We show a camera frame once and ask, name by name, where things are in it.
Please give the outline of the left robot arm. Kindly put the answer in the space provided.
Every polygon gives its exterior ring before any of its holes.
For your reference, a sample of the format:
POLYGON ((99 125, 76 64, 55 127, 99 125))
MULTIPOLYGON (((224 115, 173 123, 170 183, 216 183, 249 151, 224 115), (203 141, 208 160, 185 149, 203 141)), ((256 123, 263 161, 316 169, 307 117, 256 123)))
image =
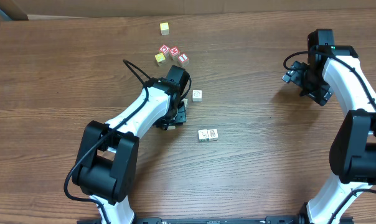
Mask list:
POLYGON ((100 217, 94 223, 136 223, 128 194, 134 182, 139 142, 151 126, 168 130, 185 123, 184 98, 191 83, 189 73, 173 65, 166 77, 143 81, 141 94, 121 114, 105 123, 87 124, 63 190, 71 200, 97 206, 100 217), (71 195, 70 182, 86 196, 71 195))

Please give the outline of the blue edged wooden block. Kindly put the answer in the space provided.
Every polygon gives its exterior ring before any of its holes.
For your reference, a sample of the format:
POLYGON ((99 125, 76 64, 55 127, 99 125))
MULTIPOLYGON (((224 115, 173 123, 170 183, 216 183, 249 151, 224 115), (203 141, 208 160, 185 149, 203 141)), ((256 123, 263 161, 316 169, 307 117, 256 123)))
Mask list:
POLYGON ((183 101, 183 103, 184 103, 184 107, 185 107, 185 108, 188 108, 188 102, 189 102, 188 99, 187 99, 187 98, 184 98, 182 101, 183 101))

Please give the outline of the green letter B block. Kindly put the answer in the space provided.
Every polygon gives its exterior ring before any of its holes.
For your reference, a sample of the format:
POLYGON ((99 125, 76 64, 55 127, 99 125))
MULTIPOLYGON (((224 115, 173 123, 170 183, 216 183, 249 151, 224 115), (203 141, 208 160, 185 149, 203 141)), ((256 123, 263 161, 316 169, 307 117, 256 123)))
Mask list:
POLYGON ((207 132, 209 141, 216 141, 219 138, 217 129, 208 129, 207 132))

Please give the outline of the beige picture wooden block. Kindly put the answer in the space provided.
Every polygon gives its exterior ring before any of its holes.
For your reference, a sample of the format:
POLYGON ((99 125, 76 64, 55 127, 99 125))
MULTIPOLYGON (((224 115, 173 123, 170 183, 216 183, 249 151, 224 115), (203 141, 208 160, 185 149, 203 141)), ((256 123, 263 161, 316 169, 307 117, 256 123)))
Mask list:
POLYGON ((193 90, 192 91, 192 101, 201 102, 202 101, 202 90, 193 90))

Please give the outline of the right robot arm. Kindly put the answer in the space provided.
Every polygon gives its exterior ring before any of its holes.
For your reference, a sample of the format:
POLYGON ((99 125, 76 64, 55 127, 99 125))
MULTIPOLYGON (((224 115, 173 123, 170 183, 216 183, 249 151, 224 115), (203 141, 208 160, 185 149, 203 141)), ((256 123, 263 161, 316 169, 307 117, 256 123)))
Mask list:
POLYGON ((267 217, 266 222, 353 223, 345 211, 362 193, 376 194, 376 92, 353 46, 336 45, 332 30, 317 29, 307 40, 308 61, 293 63, 282 79, 321 106, 336 96, 344 120, 329 151, 331 174, 321 190, 296 216, 267 217))

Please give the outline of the beige drawing wooden block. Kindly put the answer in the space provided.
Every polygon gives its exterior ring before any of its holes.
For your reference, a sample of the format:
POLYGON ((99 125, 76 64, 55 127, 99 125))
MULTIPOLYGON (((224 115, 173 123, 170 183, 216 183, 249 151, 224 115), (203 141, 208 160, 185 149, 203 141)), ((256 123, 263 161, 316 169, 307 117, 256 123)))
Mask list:
POLYGON ((198 138, 200 142, 209 140, 209 133, 207 129, 198 130, 198 138))

